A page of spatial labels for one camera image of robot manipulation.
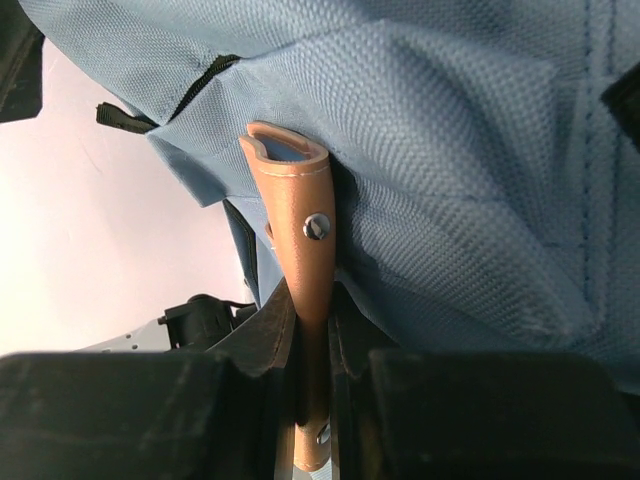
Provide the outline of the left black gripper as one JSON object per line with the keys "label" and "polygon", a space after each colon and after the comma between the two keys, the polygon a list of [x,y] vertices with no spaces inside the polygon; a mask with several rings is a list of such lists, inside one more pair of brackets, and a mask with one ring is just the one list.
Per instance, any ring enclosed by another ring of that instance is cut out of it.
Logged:
{"label": "left black gripper", "polygon": [[1,122],[36,118],[43,104],[43,34],[16,0],[1,0]]}

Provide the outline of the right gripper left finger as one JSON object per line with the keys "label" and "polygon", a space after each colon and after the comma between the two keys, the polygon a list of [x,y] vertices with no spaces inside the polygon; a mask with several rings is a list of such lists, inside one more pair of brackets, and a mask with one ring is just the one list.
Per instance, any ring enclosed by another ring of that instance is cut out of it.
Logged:
{"label": "right gripper left finger", "polygon": [[1,361],[5,479],[288,479],[296,314],[285,283],[217,345]]}

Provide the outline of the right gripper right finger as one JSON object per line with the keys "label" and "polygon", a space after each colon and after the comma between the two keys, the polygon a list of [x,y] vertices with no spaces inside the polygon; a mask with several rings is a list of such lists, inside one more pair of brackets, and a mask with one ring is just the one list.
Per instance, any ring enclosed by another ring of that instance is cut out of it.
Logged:
{"label": "right gripper right finger", "polygon": [[336,285],[336,479],[635,479],[639,404],[567,354],[400,348]]}

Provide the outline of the light blue backpack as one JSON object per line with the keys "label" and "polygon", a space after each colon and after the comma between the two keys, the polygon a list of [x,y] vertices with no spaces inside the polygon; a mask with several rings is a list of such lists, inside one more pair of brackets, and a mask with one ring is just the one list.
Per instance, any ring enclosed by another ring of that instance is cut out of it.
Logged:
{"label": "light blue backpack", "polygon": [[396,339],[639,379],[639,154],[601,94],[635,1],[26,1],[200,204],[266,212],[252,121],[333,156],[339,268]]}

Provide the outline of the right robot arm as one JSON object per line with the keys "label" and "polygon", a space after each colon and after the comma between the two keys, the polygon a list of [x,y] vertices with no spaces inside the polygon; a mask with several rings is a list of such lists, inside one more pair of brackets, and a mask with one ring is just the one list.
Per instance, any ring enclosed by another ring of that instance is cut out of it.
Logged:
{"label": "right robot arm", "polygon": [[[289,479],[301,330],[198,295],[123,340],[1,361],[5,479]],[[635,479],[639,403],[566,354],[403,350],[334,291],[334,479]]]}

